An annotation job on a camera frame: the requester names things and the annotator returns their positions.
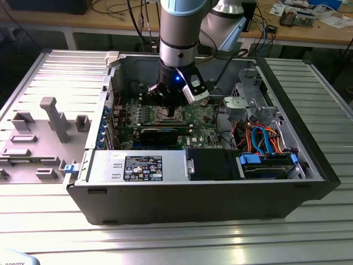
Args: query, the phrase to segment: warning label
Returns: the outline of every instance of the warning label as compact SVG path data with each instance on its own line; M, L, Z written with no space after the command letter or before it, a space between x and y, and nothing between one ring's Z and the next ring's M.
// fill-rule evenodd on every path
M161 156L126 156L125 181L162 181Z

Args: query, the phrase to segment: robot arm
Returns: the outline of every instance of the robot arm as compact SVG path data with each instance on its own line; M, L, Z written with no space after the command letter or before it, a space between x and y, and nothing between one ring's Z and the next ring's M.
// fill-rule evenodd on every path
M212 82L205 82L195 66L200 29L215 40L218 49L229 51L244 27L241 0L217 2L161 0L159 80L148 95L167 107L170 116L176 107L201 100L213 89ZM204 38L200 41L213 46Z

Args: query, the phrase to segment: blue clip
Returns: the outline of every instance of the blue clip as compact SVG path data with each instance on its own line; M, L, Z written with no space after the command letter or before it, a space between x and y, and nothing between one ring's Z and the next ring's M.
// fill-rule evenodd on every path
M101 125L101 126L99 127L99 132L100 132L100 133L104 133L104 132L105 132L105 127L104 127L103 125Z
M240 164L261 164L261 159L259 155L254 155L252 153L247 153L241 155Z
M294 165L298 164L298 158L294 153L291 154L291 159L292 159Z
M103 111L104 111L104 113L110 113L111 109L107 106L104 106Z
M102 148L103 147L103 143L101 141L97 141L95 142L95 145L99 148Z
M68 164L64 167L64 173L77 173L79 172L79 164Z

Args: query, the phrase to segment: wooden table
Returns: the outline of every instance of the wooden table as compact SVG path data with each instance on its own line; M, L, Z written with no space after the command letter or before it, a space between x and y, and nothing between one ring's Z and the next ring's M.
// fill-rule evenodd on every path
M107 5L125 3L125 0L106 0ZM268 14L271 5L277 3L276 0L259 0L260 9L264 18L269 24L278 27L274 44L306 46L306 47L326 47L332 49L345 49L353 36L352 27L336 29L320 21L316 21L314 26L302 27L293 26L291 28L279 25L279 17ZM131 5L138 6L138 0L131 0ZM85 15L71 15L64 13L45 13L30 11L13 11L6 4L6 8L11 16L24 28L36 30L61 31L64 33L68 48L76 49L73 33L96 33L113 35L137 35L128 12L123 12L122 18L117 19L107 14L100 14L92 9L88 9ZM106 11L105 2L101 0L95 5L97 10ZM114 11L126 9L126 5L113 8ZM134 8L135 19L138 19L140 8ZM154 3L148 4L148 14L152 29L152 35L158 36L159 26L157 10ZM0 28L17 27L0 8ZM145 28L142 33L148 36L147 22L145 15ZM257 42L261 37L261 32L255 23L252 23L250 31L242 33L239 41L244 44Z

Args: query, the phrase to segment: white label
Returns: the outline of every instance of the white label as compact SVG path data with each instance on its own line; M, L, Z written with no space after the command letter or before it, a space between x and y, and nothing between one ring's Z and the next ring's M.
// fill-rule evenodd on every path
M125 159L126 156L127 156L127 153L114 152L114 153L111 153L110 159Z
M10 163L30 163L29 160L9 160Z

